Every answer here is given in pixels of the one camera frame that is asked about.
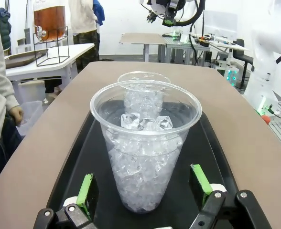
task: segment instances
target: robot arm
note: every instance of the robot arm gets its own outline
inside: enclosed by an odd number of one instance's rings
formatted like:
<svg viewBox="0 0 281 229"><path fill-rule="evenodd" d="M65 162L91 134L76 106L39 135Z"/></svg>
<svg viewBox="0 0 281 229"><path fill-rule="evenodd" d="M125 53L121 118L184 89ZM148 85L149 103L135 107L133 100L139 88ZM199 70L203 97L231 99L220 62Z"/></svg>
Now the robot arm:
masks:
<svg viewBox="0 0 281 229"><path fill-rule="evenodd" d="M186 9L186 12L194 12L195 6L191 4L193 1L194 0L148 0L146 4L150 5L153 11L151 11L151 15L147 20L152 23L159 15L163 17L162 24L168 27L190 25L201 16L205 6L205 0L200 0L196 14L190 19L186 21L176 21L174 18L177 12L183 8Z"/></svg>

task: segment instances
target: cup filled with ice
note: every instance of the cup filled with ice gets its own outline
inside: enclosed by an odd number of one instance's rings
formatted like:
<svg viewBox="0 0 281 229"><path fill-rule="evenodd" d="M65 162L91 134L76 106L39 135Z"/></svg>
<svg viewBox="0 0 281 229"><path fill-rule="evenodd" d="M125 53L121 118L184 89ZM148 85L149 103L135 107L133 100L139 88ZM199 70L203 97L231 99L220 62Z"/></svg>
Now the cup filled with ice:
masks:
<svg viewBox="0 0 281 229"><path fill-rule="evenodd" d="M127 112L127 86L145 88L144 93L155 92L162 98L158 116L142 115L141 104ZM153 211L166 191L189 129L201 117L200 102L170 83L131 80L98 91L90 109L101 124L123 205L136 213Z"/></svg>
<svg viewBox="0 0 281 229"><path fill-rule="evenodd" d="M128 80L155 80L170 83L166 76L142 71L123 74L117 81L123 82ZM159 116L163 103L162 93L147 87L138 84L128 84L125 86L124 105L126 113L141 111L140 115L145 118L156 118Z"/></svg>

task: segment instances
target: red object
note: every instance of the red object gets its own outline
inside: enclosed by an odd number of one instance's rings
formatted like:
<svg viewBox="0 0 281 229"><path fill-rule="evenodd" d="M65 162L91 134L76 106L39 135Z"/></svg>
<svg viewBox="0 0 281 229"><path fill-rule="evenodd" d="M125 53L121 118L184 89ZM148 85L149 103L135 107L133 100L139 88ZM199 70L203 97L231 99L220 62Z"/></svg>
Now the red object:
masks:
<svg viewBox="0 0 281 229"><path fill-rule="evenodd" d="M261 118L265 121L265 123L267 123L267 125L271 122L271 119L266 115L262 115Z"/></svg>

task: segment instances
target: office chair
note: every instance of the office chair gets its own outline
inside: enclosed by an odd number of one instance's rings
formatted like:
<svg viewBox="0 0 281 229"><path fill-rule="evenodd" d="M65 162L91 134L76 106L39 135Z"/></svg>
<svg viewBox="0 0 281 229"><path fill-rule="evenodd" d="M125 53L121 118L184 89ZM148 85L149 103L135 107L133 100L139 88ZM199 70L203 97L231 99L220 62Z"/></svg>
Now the office chair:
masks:
<svg viewBox="0 0 281 229"><path fill-rule="evenodd" d="M245 47L245 41L243 39L237 39L234 43L242 47ZM251 65L253 64L253 57L247 56L244 54L244 51L239 51L239 50L233 50L233 57L235 59L245 62L244 71L242 73L241 84L240 84L240 88L242 88L246 78L248 63L250 63Z"/></svg>

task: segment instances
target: white storage box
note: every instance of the white storage box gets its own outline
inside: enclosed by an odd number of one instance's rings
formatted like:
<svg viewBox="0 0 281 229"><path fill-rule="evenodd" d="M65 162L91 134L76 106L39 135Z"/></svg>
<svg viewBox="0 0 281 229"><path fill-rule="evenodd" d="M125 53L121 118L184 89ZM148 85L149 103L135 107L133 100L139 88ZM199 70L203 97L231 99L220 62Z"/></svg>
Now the white storage box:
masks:
<svg viewBox="0 0 281 229"><path fill-rule="evenodd" d="M18 127L17 130L20 135L25 136L43 114L42 101L23 103L21 107L24 111L24 119L21 127Z"/></svg>

